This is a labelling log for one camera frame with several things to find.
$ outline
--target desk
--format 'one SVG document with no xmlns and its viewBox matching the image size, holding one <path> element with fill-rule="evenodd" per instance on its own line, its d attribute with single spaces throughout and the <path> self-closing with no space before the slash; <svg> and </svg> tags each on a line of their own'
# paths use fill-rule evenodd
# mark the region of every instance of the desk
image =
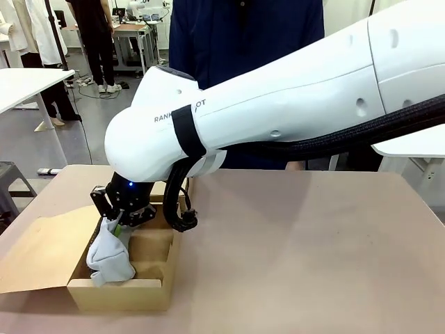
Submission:
<svg viewBox="0 0 445 334">
<path fill-rule="evenodd" d="M 65 168 L 0 236 L 0 257 L 111 175 Z M 219 170 L 192 201 L 169 311 L 80 315 L 66 288 L 46 289 L 0 296 L 0 332 L 445 333 L 445 229 L 399 175 Z"/>
<path fill-rule="evenodd" d="M 420 191 L 428 188 L 445 160 L 445 125 L 438 125 L 413 134 L 373 145 L 383 156 L 379 171 L 403 173 L 408 161 L 422 172 Z"/>
<path fill-rule="evenodd" d="M 44 123 L 56 143 L 56 154 L 62 166 L 67 165 L 67 159 L 40 92 L 73 74 L 74 70 L 62 71 L 49 68 L 5 68 L 0 70 L 0 113 L 17 106 L 30 97 L 35 97 Z"/>
<path fill-rule="evenodd" d="M 116 49 L 116 55 L 118 57 L 119 64 L 114 66 L 117 71 L 141 71 L 145 74 L 146 69 L 150 66 L 157 65 L 159 61 L 159 51 L 157 50 L 157 44 L 154 42 L 154 36 L 157 34 L 156 29 L 157 22 L 151 24 L 121 24 L 114 29 L 114 45 Z M 76 31 L 79 37 L 79 41 L 82 48 L 83 56 L 89 66 L 88 57 L 86 51 L 83 48 L 82 37 L 79 29 L 76 26 L 68 26 L 62 30 Z M 140 50 L 140 62 L 141 66 L 128 66 L 127 59 L 129 57 L 129 41 L 128 38 L 134 37 L 138 41 L 138 47 Z"/>
</svg>

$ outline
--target chair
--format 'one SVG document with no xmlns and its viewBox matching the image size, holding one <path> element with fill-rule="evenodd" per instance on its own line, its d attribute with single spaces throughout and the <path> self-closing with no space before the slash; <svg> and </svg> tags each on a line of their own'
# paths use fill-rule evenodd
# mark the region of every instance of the chair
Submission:
<svg viewBox="0 0 445 334">
<path fill-rule="evenodd" d="M 9 191 L 10 185 L 21 179 L 28 187 L 28 191 Z M 19 210 L 13 197 L 36 197 L 37 193 L 29 184 L 19 168 L 13 162 L 0 161 L 0 216 L 5 216 L 7 225 L 11 224 L 19 215 Z"/>
</svg>

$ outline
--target black pants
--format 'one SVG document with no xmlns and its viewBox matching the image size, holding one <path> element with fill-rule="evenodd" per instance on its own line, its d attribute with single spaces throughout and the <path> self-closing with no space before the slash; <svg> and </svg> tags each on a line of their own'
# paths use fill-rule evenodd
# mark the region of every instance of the black pants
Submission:
<svg viewBox="0 0 445 334">
<path fill-rule="evenodd" d="M 82 34 L 82 41 L 85 45 L 92 77 L 96 84 L 104 84 L 102 71 L 100 69 L 100 63 L 102 61 L 105 82 L 109 86 L 113 86 L 113 41 L 111 40 L 111 33 L 107 31 L 106 33 Z"/>
<path fill-rule="evenodd" d="M 27 53 L 20 57 L 22 59 L 23 67 L 25 68 L 43 68 L 42 60 L 39 54 Z M 58 82 L 52 87 L 49 87 L 41 92 L 44 106 L 48 110 L 49 117 L 55 118 L 57 116 L 57 110 L 53 105 L 56 103 L 60 117 L 63 120 L 73 120 L 76 118 L 74 109 L 72 108 L 70 99 L 65 91 L 65 85 L 63 82 Z"/>
<path fill-rule="evenodd" d="M 131 47 L 133 48 L 133 51 L 135 51 L 137 54 L 139 54 L 140 51 L 139 51 L 138 40 L 135 37 L 130 37 L 130 43 L 131 43 Z"/>
</svg>

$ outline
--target dark blue shirt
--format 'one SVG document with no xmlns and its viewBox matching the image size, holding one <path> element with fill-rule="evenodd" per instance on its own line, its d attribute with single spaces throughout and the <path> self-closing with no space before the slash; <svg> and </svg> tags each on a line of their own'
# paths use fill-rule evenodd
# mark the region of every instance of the dark blue shirt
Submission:
<svg viewBox="0 0 445 334">
<path fill-rule="evenodd" d="M 322 0 L 175 0 L 170 67 L 191 75 L 206 89 L 299 50 L 324 34 Z M 232 168 L 285 166 L 251 157 L 237 159 L 243 163 Z"/>
</svg>

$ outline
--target box lid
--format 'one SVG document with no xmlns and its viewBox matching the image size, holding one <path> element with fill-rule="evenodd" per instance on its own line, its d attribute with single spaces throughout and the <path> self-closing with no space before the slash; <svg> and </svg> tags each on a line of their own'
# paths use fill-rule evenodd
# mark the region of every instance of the box lid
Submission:
<svg viewBox="0 0 445 334">
<path fill-rule="evenodd" d="M 66 286 L 99 219 L 92 205 L 35 220 L 0 262 L 0 293 Z"/>
</svg>

